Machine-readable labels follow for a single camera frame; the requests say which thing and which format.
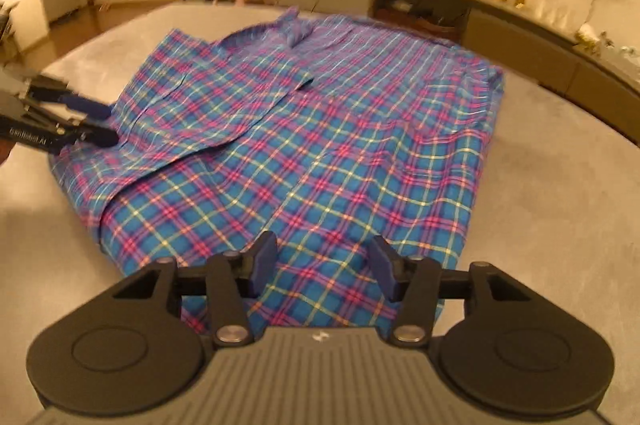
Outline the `blue pink plaid shirt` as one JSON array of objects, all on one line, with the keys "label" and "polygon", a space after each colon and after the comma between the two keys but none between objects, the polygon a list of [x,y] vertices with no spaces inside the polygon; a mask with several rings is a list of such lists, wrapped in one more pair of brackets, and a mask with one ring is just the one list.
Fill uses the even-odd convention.
[{"label": "blue pink plaid shirt", "polygon": [[266,327],[390,330],[367,243],[454,266],[504,89],[454,43],[289,10],[216,42],[172,30],[114,104],[115,147],[77,144],[51,172],[125,275],[242,251],[276,269],[247,306]]}]

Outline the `glass cups on tray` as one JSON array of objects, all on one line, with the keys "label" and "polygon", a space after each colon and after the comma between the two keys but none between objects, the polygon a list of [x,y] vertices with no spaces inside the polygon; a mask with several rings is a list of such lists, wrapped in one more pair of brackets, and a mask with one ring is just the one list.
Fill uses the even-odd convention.
[{"label": "glass cups on tray", "polygon": [[566,30],[570,8],[563,0],[534,0],[534,18],[552,28]]}]

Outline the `grey brown TV cabinet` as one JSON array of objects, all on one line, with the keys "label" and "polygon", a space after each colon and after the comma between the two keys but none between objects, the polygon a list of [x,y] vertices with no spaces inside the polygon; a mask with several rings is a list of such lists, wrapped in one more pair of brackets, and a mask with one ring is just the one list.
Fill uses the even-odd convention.
[{"label": "grey brown TV cabinet", "polygon": [[278,0],[320,14],[368,16],[455,42],[639,140],[639,78],[605,50],[498,0]]}]

